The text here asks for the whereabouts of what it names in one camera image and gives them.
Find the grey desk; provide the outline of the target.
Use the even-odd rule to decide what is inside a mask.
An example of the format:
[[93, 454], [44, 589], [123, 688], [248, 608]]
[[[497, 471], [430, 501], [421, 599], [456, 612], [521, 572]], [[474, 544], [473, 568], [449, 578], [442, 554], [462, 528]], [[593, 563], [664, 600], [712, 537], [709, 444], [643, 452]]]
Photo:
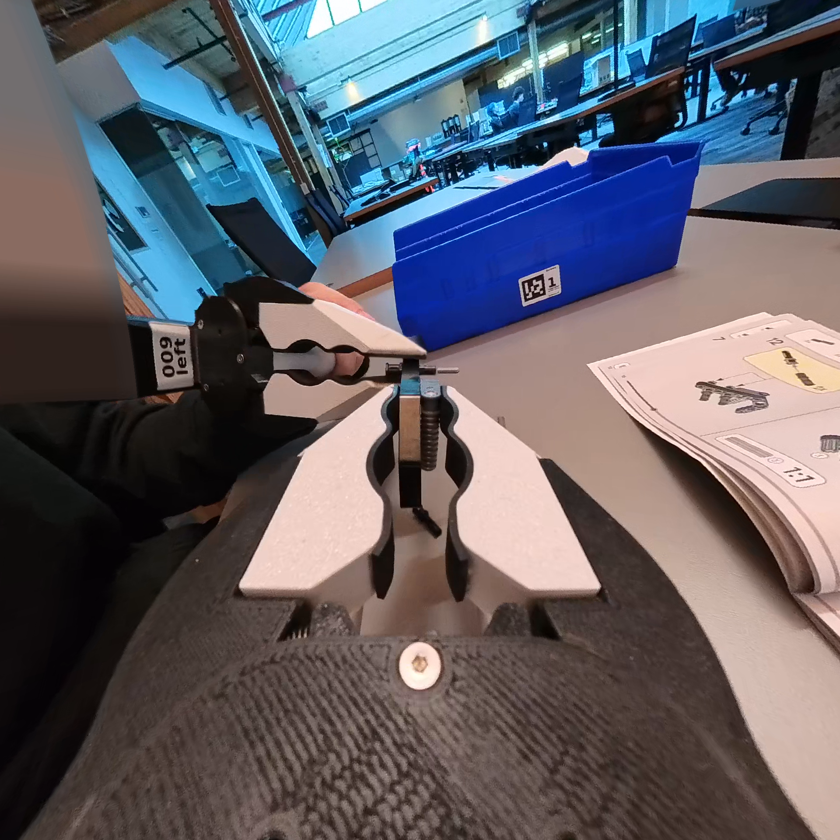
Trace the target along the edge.
[[739, 505], [635, 424], [588, 363], [757, 312], [838, 330], [838, 231], [689, 217], [679, 263], [435, 354], [453, 384], [554, 460], [657, 561], [703, 626], [764, 759], [838, 838], [838, 652]]

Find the pale desk with wooden edge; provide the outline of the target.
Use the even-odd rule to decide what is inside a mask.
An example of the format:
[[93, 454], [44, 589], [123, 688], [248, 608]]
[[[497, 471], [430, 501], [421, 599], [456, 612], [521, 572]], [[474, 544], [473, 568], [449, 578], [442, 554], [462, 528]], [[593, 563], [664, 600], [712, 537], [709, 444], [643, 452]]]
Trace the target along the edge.
[[397, 229], [418, 223], [427, 217], [448, 214], [450, 208], [466, 203], [474, 210], [483, 197], [513, 198], [512, 184], [525, 181], [532, 186], [540, 173], [556, 165], [555, 159], [543, 166], [528, 165], [521, 169], [482, 172], [462, 182], [447, 186], [424, 197], [391, 210], [373, 221], [352, 228], [336, 237], [317, 267], [313, 281], [354, 298], [392, 281], [395, 262], [393, 235]]

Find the wooden support post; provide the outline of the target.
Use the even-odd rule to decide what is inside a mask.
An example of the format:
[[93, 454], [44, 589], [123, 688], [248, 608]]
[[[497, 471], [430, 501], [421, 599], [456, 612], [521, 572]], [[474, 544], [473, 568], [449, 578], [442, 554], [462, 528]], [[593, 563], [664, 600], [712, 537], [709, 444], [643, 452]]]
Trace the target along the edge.
[[314, 184], [302, 162], [297, 146], [291, 137], [286, 121], [281, 114], [277, 100], [273, 95], [266, 74], [259, 63], [259, 58], [245, 32], [244, 26], [231, 2], [210, 1], [209, 4], [213, 9], [216, 20], [227, 37], [231, 49], [234, 51], [238, 67], [248, 87], [255, 95], [259, 110], [278, 145], [280, 155], [287, 164], [292, 179], [301, 191], [308, 215], [321, 235], [324, 245], [329, 247], [333, 241], [333, 232], [317, 208], [313, 197]]

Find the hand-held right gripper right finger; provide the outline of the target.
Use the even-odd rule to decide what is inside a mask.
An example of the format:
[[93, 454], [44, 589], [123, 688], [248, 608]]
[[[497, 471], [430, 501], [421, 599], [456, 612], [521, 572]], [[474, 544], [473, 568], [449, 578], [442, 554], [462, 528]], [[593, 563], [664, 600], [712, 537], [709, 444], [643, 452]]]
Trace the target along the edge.
[[456, 389], [442, 389], [448, 507], [446, 577], [457, 602], [587, 599], [601, 583], [558, 494], [550, 463]]

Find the person's dark clothing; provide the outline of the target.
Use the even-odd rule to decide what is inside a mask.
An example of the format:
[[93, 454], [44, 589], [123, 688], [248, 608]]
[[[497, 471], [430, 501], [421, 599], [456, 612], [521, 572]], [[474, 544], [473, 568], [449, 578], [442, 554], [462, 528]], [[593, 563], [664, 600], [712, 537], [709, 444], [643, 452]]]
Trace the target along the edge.
[[2, 838], [19, 838], [46, 803], [137, 626], [216, 523], [131, 543], [71, 481], [2, 491]]

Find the long wooden office desk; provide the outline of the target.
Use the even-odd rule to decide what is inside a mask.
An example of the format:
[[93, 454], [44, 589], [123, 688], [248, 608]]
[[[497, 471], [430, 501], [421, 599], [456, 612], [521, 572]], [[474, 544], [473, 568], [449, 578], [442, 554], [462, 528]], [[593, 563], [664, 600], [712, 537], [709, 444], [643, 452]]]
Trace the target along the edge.
[[612, 128], [602, 146], [653, 143], [680, 130], [687, 121], [686, 68], [659, 73], [605, 98], [584, 101], [572, 108], [507, 130], [456, 152], [455, 161], [472, 172], [487, 163], [494, 168], [507, 161], [513, 167], [540, 165], [581, 141], [581, 134], [596, 128], [597, 119], [609, 118]]

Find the black office chair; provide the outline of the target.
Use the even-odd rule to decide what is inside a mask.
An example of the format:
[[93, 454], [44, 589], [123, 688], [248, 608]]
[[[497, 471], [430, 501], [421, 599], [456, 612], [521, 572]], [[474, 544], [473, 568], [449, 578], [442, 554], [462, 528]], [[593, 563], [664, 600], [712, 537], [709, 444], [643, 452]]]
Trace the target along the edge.
[[697, 16], [694, 15], [672, 29], [653, 37], [646, 65], [646, 79], [652, 79], [685, 66], [696, 26]]
[[774, 119], [773, 127], [768, 131], [768, 135], [773, 137], [779, 135], [782, 123], [788, 118], [796, 84], [794, 77], [781, 77], [768, 81], [762, 90], [764, 97], [770, 98], [770, 105], [747, 121], [741, 130], [741, 135], [749, 136], [752, 126], [762, 119]]
[[267, 277], [294, 287], [313, 279], [315, 265], [258, 198], [226, 205], [207, 204], [206, 210]]

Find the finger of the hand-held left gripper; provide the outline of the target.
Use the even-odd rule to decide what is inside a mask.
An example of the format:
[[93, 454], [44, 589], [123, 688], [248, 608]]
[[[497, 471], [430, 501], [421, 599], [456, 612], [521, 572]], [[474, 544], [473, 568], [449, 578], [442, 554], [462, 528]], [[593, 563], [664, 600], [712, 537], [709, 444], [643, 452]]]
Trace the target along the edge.
[[350, 384], [331, 379], [309, 384], [291, 371], [279, 371], [268, 380], [261, 399], [266, 415], [330, 422], [348, 417], [369, 401], [390, 399], [396, 387], [367, 379]]
[[375, 358], [423, 359], [425, 349], [401, 333], [338, 304], [319, 299], [310, 303], [259, 304], [259, 329], [269, 346], [289, 352], [294, 345], [341, 348]]

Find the blue plastic bin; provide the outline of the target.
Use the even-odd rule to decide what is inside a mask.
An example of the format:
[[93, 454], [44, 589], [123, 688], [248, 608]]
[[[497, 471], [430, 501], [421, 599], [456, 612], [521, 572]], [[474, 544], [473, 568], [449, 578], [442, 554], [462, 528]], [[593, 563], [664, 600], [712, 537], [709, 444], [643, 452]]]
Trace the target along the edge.
[[403, 334], [441, 350], [670, 270], [703, 147], [594, 150], [397, 229]]

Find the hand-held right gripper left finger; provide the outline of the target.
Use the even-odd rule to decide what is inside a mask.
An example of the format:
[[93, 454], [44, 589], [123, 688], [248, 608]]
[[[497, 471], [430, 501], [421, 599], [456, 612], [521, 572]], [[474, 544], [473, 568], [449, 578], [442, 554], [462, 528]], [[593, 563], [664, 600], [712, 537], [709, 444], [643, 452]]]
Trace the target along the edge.
[[247, 597], [369, 601], [394, 575], [396, 389], [384, 388], [297, 459], [241, 578]]

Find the person's left forearm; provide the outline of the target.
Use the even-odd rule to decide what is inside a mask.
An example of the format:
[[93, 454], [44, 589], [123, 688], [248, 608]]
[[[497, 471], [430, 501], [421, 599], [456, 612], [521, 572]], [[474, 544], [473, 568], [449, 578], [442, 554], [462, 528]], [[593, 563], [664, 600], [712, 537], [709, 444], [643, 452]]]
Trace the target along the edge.
[[243, 472], [316, 427], [308, 418], [218, 415], [195, 392], [168, 404], [3, 405], [1, 422], [138, 530], [222, 500]]

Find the toy instruction booklet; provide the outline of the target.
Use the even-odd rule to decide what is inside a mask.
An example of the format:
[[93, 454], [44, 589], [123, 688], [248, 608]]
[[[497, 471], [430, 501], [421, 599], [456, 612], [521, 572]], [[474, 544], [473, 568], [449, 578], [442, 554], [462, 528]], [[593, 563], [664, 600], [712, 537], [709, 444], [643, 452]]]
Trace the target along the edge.
[[588, 367], [633, 419], [725, 487], [838, 648], [838, 330], [760, 312]]

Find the person's left hand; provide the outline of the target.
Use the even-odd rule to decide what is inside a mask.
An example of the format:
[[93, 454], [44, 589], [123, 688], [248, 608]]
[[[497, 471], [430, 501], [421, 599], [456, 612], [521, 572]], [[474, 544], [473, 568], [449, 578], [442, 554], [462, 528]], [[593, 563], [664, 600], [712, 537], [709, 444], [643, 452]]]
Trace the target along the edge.
[[[345, 308], [354, 312], [363, 318], [374, 321], [375, 319], [362, 308], [362, 306], [354, 299], [345, 296], [342, 292], [325, 286], [321, 283], [310, 281], [299, 286], [299, 291], [308, 295], [312, 299], [331, 302], [339, 307]], [[360, 369], [364, 367], [364, 358], [357, 352], [335, 353], [335, 363], [332, 368], [332, 378], [334, 380], [343, 376], [356, 376]]]

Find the black toy assembly with spring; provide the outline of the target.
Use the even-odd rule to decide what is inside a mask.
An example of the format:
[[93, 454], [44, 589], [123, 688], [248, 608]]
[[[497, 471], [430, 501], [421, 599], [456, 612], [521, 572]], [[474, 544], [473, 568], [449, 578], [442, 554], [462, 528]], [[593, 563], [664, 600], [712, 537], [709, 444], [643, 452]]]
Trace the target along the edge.
[[387, 368], [395, 379], [386, 416], [396, 436], [396, 467], [401, 508], [421, 508], [425, 471], [437, 466], [442, 386], [424, 364], [406, 359]]

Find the black flat pad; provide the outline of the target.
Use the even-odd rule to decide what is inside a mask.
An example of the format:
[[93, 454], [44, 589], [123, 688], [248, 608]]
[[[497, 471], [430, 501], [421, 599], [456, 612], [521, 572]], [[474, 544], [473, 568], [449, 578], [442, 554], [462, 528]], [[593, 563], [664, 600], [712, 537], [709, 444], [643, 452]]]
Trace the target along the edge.
[[700, 208], [689, 215], [728, 221], [839, 229], [839, 178], [779, 178]]

